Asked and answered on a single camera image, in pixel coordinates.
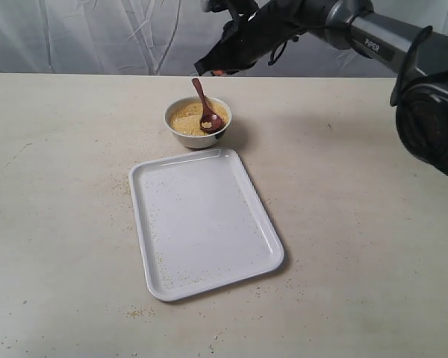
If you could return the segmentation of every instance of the white curtain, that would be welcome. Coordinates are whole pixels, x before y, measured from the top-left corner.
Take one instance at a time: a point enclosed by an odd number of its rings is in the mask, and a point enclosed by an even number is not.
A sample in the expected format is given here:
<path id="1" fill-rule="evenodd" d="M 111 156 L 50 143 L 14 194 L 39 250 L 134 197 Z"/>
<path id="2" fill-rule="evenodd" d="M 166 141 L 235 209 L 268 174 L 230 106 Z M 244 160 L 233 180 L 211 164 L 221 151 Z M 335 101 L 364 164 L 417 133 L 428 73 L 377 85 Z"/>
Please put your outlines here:
<path id="1" fill-rule="evenodd" d="M 448 0 L 373 2 L 380 13 L 448 34 Z M 226 21 L 226 13 L 202 13 L 199 0 L 0 0 L 0 72 L 190 75 Z M 274 67 L 262 60 L 245 75 L 392 74 L 305 35 Z"/>

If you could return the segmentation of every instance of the white tray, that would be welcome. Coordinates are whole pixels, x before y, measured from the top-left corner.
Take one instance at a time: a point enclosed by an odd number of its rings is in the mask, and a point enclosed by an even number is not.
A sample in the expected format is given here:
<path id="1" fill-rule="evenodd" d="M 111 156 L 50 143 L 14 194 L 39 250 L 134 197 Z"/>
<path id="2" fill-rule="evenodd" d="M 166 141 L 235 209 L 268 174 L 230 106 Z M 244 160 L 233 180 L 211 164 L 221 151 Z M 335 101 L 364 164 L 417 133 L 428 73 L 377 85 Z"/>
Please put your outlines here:
<path id="1" fill-rule="evenodd" d="M 281 265 L 282 244 L 235 151 L 141 163 L 129 182 L 156 298 L 175 301 Z"/>

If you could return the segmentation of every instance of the spoon handle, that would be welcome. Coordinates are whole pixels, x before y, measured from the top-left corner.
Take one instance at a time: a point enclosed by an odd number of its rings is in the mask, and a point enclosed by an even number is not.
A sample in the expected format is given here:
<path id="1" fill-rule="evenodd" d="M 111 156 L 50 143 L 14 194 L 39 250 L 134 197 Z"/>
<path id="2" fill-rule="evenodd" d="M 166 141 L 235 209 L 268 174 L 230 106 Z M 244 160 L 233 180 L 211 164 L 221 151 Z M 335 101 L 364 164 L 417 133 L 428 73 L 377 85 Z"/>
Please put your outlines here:
<path id="1" fill-rule="evenodd" d="M 208 102 L 206 101 L 206 96 L 204 95 L 204 92 L 202 91 L 201 81 L 198 78 L 193 78 L 193 85 L 194 85 L 194 88 L 196 88 L 196 91 L 197 91 L 197 94 L 199 95 L 199 98 L 201 99 L 202 108 L 204 110 L 209 111 L 210 108 L 208 106 Z"/>

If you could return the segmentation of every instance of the breadcrumbs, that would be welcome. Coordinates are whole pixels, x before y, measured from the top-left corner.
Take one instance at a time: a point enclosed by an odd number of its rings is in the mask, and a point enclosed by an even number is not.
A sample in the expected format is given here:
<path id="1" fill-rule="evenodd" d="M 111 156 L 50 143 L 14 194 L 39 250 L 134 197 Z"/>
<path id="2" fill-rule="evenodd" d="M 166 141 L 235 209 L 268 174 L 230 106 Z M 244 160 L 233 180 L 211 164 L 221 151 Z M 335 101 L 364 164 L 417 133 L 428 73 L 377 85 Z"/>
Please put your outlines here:
<path id="1" fill-rule="evenodd" d="M 228 114 L 223 106 L 208 99 L 209 107 L 224 121 L 227 125 L 229 121 Z M 202 104 L 195 102 L 177 110 L 171 115 L 169 125 L 176 132 L 187 136 L 207 136 L 208 133 L 201 129 Z"/>

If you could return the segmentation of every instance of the table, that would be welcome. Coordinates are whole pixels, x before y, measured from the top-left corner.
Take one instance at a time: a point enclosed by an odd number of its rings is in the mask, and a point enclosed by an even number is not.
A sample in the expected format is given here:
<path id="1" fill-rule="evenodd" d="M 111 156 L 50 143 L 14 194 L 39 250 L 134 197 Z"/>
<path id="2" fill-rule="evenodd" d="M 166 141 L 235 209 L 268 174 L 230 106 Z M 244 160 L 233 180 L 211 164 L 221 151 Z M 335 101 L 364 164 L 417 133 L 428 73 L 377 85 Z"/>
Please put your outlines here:
<path id="1" fill-rule="evenodd" d="M 448 357 L 448 178 L 387 79 L 203 78 L 284 243 L 275 274 L 152 297 L 127 174 L 187 151 L 189 78 L 0 74 L 0 357 Z"/>

